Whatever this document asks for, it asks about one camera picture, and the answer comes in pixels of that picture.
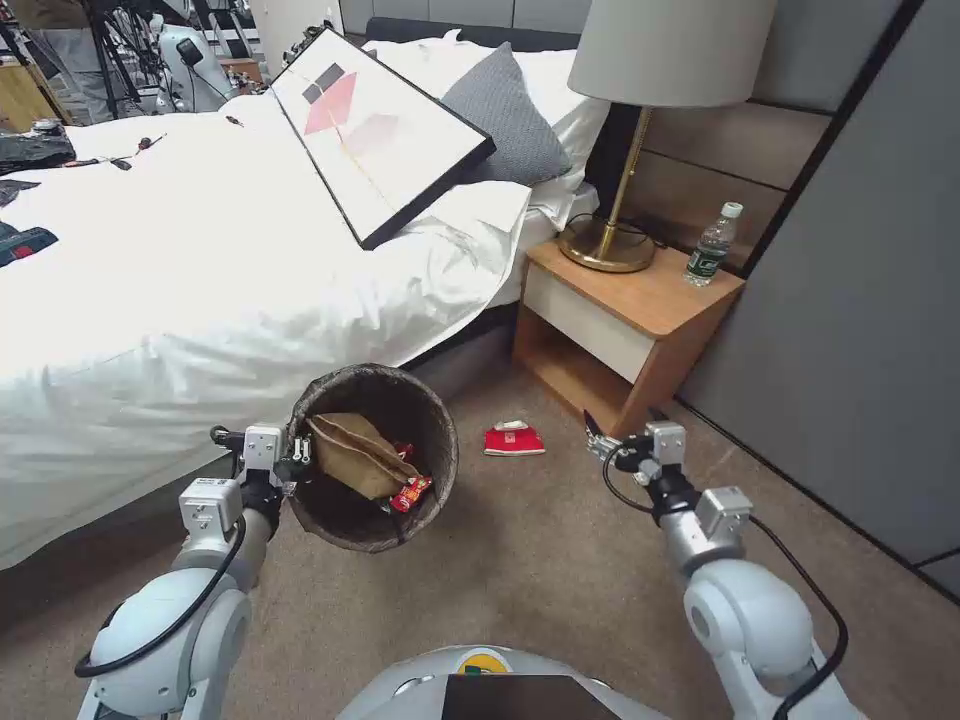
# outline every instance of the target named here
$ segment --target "water bottle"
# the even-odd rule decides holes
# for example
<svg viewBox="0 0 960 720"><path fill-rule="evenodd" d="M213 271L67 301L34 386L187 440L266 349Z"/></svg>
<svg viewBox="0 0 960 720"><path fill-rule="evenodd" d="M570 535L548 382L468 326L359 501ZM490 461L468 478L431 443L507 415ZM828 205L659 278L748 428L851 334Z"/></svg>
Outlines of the water bottle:
<svg viewBox="0 0 960 720"><path fill-rule="evenodd" d="M697 249L690 256L683 277L692 285L709 285L717 274L720 263L727 256L733 238L737 235L737 218L743 212L740 203L724 203L717 221L703 231Z"/></svg>

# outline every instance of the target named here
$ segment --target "white duvet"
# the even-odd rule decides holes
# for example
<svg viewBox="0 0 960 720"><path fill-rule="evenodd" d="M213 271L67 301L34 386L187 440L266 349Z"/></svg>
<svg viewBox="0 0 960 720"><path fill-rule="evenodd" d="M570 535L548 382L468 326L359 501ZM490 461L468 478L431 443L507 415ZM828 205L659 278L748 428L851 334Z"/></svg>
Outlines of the white duvet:
<svg viewBox="0 0 960 720"><path fill-rule="evenodd" d="M225 118L232 115L243 126ZM0 220L60 241L0 268L0 567L282 422L315 377L399 365L509 273L529 189L458 186L359 249L269 96L71 130L80 158Z"/></svg>

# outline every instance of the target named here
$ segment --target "woven trash can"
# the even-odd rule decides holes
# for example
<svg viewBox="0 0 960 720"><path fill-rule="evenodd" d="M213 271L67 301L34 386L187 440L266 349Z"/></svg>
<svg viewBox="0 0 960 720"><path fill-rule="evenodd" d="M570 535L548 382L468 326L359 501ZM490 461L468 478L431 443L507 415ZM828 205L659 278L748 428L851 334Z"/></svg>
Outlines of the woven trash can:
<svg viewBox="0 0 960 720"><path fill-rule="evenodd" d="M290 498L307 532L347 550L378 553L425 528L446 504L457 477L459 447L453 418L430 388L403 370L372 363L351 365L314 380L297 401L287 426L286 455L294 438L309 434L306 420L328 412L359 413L390 442L413 443L413 464L433 485L406 514L388 515L374 502L311 465L297 476Z"/></svg>

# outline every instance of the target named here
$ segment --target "abstract painting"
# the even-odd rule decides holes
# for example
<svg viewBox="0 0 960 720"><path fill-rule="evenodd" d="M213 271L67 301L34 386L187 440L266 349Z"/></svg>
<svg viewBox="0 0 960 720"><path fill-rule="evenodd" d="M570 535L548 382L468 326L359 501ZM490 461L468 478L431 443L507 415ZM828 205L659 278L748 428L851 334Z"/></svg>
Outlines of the abstract painting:
<svg viewBox="0 0 960 720"><path fill-rule="evenodd" d="M489 135L330 29L271 87L365 250L391 239L496 149Z"/></svg>

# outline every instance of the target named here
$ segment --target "white pillow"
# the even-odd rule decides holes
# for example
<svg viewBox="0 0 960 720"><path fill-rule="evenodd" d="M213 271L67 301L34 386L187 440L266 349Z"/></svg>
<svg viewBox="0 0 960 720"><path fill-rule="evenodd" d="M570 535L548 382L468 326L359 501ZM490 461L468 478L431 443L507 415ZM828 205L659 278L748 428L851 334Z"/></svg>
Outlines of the white pillow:
<svg viewBox="0 0 960 720"><path fill-rule="evenodd" d="M457 40L459 32L451 30L442 38L409 43L370 41L364 49L375 49L382 63L433 97L441 98L494 50ZM530 197L530 207L541 210L558 230L569 219L587 159L610 110L606 100L588 98L567 87L575 55L576 50L513 54L523 71L530 99L550 123L572 162L564 175L536 185Z"/></svg>

